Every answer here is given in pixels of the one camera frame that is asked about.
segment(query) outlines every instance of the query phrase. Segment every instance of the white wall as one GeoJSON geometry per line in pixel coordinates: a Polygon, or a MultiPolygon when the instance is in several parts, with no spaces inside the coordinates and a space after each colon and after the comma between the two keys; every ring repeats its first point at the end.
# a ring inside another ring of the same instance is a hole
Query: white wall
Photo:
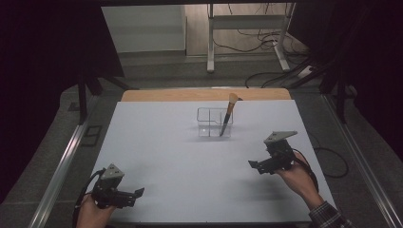
{"type": "Polygon", "coordinates": [[[102,7],[118,53],[185,50],[183,6],[102,7]]]}

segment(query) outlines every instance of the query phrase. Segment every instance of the human hand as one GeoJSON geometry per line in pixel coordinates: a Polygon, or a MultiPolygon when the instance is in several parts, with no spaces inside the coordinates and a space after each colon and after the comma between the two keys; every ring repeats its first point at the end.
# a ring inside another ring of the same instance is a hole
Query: human hand
{"type": "MultiPolygon", "coordinates": [[[[307,163],[305,158],[298,152],[295,155],[301,161],[307,163]]],[[[302,165],[294,162],[293,166],[289,170],[276,170],[287,186],[295,193],[299,194],[307,204],[310,210],[317,208],[324,202],[323,198],[317,192],[314,182],[309,174],[305,171],[302,165]]]]}
{"type": "Polygon", "coordinates": [[[105,209],[98,208],[90,194],[85,195],[81,203],[80,214],[77,220],[77,228],[105,228],[115,206],[105,209]]]}

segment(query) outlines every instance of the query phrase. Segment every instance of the sleeve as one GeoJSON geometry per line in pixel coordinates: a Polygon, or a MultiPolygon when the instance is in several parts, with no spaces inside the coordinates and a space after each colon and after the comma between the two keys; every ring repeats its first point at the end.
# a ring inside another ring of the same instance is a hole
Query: sleeve
{"type": "Polygon", "coordinates": [[[353,224],[344,218],[331,204],[327,201],[315,208],[309,213],[309,217],[315,227],[320,228],[354,228],[353,224]]]}

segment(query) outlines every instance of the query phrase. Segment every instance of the transparent box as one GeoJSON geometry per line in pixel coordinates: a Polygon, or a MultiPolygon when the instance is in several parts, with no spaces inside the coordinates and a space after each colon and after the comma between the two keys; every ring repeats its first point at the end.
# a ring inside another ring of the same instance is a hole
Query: transparent box
{"type": "Polygon", "coordinates": [[[231,137],[233,115],[228,120],[225,130],[222,131],[227,108],[220,107],[200,107],[198,108],[198,124],[200,137],[231,137]]]}

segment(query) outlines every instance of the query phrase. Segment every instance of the white tabletop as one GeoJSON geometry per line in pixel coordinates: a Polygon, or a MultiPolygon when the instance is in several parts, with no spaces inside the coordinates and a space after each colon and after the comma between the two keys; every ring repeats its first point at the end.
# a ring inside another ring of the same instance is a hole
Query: white tabletop
{"type": "Polygon", "coordinates": [[[199,107],[228,102],[124,102],[116,106],[94,172],[117,165],[120,191],[144,194],[112,220],[135,223],[309,221],[304,201],[278,175],[248,161],[269,157],[263,141],[294,131],[288,143],[317,175],[320,195],[335,205],[294,101],[242,101],[234,108],[230,138],[199,137],[199,107]]]}

